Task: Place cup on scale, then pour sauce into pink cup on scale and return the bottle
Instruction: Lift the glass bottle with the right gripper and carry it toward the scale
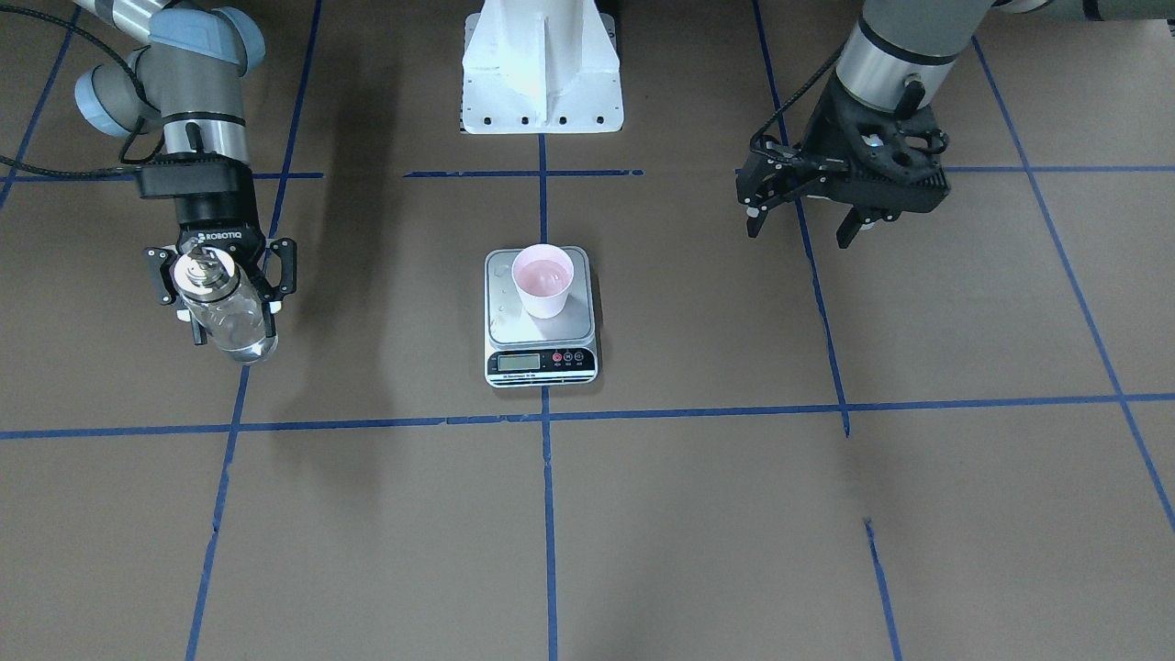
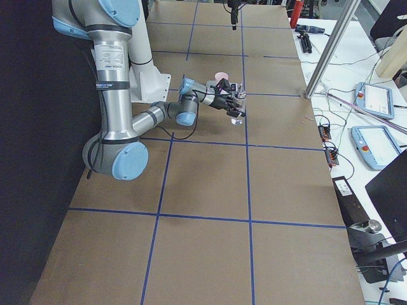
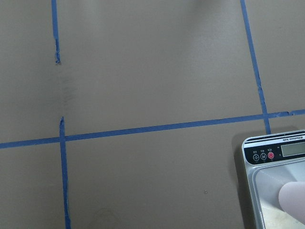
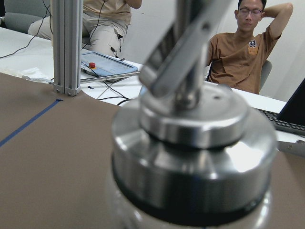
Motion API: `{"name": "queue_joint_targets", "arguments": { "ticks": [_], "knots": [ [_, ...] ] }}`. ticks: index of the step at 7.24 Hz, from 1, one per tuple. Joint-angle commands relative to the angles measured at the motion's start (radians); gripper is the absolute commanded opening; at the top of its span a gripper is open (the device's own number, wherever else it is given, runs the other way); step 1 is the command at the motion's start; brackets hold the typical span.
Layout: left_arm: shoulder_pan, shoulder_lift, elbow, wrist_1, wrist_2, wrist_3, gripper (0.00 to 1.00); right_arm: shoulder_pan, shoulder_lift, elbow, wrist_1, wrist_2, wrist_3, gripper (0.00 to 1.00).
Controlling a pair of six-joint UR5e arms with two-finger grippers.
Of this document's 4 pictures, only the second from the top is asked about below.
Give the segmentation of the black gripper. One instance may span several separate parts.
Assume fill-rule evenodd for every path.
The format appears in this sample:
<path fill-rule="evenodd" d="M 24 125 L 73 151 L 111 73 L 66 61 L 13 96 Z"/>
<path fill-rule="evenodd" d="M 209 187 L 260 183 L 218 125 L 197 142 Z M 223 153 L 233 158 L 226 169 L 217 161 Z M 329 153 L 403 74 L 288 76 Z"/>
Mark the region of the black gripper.
<path fill-rule="evenodd" d="M 235 31 L 238 23 L 238 7 L 240 6 L 240 0 L 227 0 L 227 6 L 231 8 L 231 26 L 232 30 Z"/>
<path fill-rule="evenodd" d="M 224 109 L 226 110 L 226 114 L 233 118 L 244 118 L 245 112 L 241 111 L 240 109 L 232 108 L 234 104 L 245 104 L 245 95 L 236 94 L 234 96 L 231 95 L 218 95 L 214 92 L 214 100 L 211 103 L 211 107 L 215 109 Z"/>

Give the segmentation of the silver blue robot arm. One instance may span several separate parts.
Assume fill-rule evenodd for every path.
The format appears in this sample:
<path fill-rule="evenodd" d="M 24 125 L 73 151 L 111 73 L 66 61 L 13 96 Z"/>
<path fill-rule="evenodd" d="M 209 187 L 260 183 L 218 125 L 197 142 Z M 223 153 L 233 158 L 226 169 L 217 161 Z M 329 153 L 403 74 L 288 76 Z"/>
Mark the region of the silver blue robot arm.
<path fill-rule="evenodd" d="M 168 102 L 171 77 L 154 65 L 146 28 L 147 1 L 54 1 L 53 25 L 66 36 L 92 42 L 86 54 L 101 108 L 100 132 L 83 148 L 90 173 L 133 180 L 148 164 L 140 137 L 173 119 L 193 126 L 200 105 L 245 116 L 242 85 L 226 79 L 203 85 L 183 78 L 179 100 Z"/>

